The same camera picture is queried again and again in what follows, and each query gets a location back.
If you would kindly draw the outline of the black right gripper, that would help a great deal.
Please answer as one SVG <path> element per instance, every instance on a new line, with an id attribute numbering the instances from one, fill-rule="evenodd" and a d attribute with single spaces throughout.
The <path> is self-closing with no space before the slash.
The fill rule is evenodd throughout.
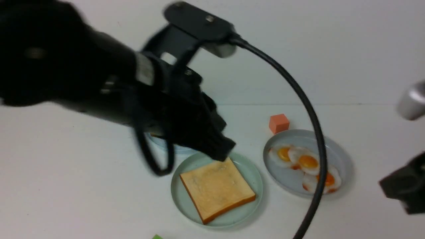
<path id="1" fill-rule="evenodd" d="M 379 181 L 384 195 L 399 200 L 406 213 L 425 213 L 425 153 L 411 159 L 406 165 Z"/>

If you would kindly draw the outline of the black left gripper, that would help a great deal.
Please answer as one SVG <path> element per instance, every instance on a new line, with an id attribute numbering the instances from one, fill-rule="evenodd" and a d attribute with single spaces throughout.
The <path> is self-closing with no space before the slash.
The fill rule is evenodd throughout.
<path id="1" fill-rule="evenodd" d="M 222 134 L 225 121 L 216 110 L 214 101 L 194 84 L 196 102 L 165 94 L 155 86 L 139 84 L 132 88 L 132 126 L 147 162 L 155 162 L 148 146 L 146 132 L 164 139 L 168 161 L 174 162 L 174 145 L 202 152 L 223 162 L 235 147 L 235 142 Z"/>

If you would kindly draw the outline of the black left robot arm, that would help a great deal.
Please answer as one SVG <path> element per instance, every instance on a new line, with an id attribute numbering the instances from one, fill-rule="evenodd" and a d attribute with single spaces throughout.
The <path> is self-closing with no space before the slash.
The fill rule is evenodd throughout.
<path id="1" fill-rule="evenodd" d="M 1 99 L 25 107 L 47 101 L 70 107 L 101 103 L 123 114 L 148 162 L 145 133 L 224 161 L 235 142 L 187 67 L 200 48 L 235 53 L 231 23 L 184 1 L 164 9 L 166 26 L 136 51 L 85 22 L 60 0 L 1 1 Z"/>

